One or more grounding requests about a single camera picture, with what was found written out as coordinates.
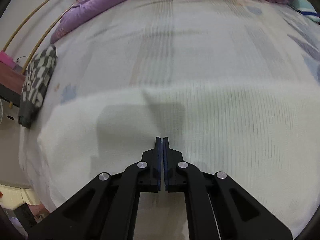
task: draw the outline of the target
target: plaid pattern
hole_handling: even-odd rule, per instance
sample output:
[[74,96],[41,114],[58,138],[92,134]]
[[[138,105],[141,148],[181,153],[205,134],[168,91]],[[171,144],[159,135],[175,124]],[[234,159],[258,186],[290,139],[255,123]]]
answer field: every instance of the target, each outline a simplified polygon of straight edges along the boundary
[[19,124],[30,128],[43,104],[52,73],[57,63],[57,49],[50,45],[34,56],[27,68],[20,99]]

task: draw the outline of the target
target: mattress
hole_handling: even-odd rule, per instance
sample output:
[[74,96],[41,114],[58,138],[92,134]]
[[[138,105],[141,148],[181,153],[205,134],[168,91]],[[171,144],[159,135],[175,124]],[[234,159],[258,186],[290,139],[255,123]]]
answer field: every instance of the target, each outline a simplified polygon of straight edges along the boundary
[[[56,106],[102,91],[162,88],[199,80],[317,85],[319,34],[318,25],[288,6],[262,0],[121,3],[55,44],[58,62],[43,108],[30,130],[20,130],[20,166],[42,203],[53,211],[69,196],[52,180],[53,169],[37,137]],[[90,179],[84,179],[83,185]],[[309,186],[320,189],[318,183]],[[299,192],[295,197],[304,199],[306,194]],[[172,222],[167,233],[188,238],[185,219],[175,223],[168,219],[177,211],[170,208],[172,205],[185,212],[183,195],[161,193],[160,198],[166,204],[158,215],[153,209],[153,215],[166,220],[167,226]],[[289,226],[294,236],[311,219],[319,202],[316,196],[307,203],[299,223]],[[152,206],[152,201],[142,195],[140,205]],[[282,221],[292,215],[272,212]],[[138,232],[143,228],[137,224]],[[161,228],[154,239],[164,237]]]

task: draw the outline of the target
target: silver screw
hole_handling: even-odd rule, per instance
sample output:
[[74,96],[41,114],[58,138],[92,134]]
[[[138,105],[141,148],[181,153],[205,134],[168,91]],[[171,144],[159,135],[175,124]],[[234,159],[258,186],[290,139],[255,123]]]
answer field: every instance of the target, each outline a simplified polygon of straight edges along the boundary
[[182,169],[185,169],[186,167],[188,167],[188,163],[186,163],[186,162],[179,162],[179,163],[178,163],[178,166],[179,166],[180,168],[182,168]]
[[217,177],[219,179],[225,179],[227,177],[227,174],[224,171],[217,172]]
[[146,163],[146,162],[139,162],[139,163],[137,164],[137,166],[138,166],[140,169],[143,169],[143,168],[145,168],[145,167],[148,166],[148,163]]
[[107,179],[109,179],[109,174],[108,173],[101,173],[100,175],[99,175],[99,179],[100,180],[102,180],[102,181],[104,181],[104,180],[107,180]]

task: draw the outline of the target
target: bamboo pole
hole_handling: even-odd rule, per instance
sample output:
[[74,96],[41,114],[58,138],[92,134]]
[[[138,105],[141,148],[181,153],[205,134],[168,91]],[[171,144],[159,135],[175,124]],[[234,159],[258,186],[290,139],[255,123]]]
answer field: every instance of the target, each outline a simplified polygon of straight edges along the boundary
[[42,4],[40,4],[36,9],[34,9],[34,11],[32,13],[30,13],[28,15],[27,18],[24,19],[24,21],[19,25],[19,27],[15,30],[15,32],[11,35],[10,39],[7,41],[6,45],[4,46],[4,48],[2,49],[3,52],[5,52],[5,50],[7,49],[7,47],[9,46],[10,42],[13,40],[13,38],[17,35],[18,31],[23,27],[23,25],[25,25],[25,23],[42,7],[44,6],[47,2],[49,2],[50,0],[45,0]]
[[21,70],[21,74],[23,75],[26,70],[27,67],[33,57],[33,55],[36,53],[37,49],[39,48],[40,44],[42,43],[42,41],[44,40],[44,38],[48,35],[48,33],[53,29],[53,27],[61,20],[61,18],[65,15],[65,13],[67,11],[69,11],[71,9],[73,5],[71,5],[67,10],[65,10],[51,25],[50,27],[46,30],[46,32],[42,35],[41,39],[38,41],[38,43],[36,44],[36,46],[33,48],[32,52],[30,53],[27,61],[25,62],[23,69]]

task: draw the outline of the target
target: pink box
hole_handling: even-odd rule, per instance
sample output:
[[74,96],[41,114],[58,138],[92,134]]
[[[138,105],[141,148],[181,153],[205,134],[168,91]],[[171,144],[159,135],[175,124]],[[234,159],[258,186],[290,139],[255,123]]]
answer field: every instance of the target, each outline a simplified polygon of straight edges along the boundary
[[14,68],[16,63],[13,61],[13,58],[11,58],[9,55],[7,55],[5,52],[0,52],[0,61],[10,68]]

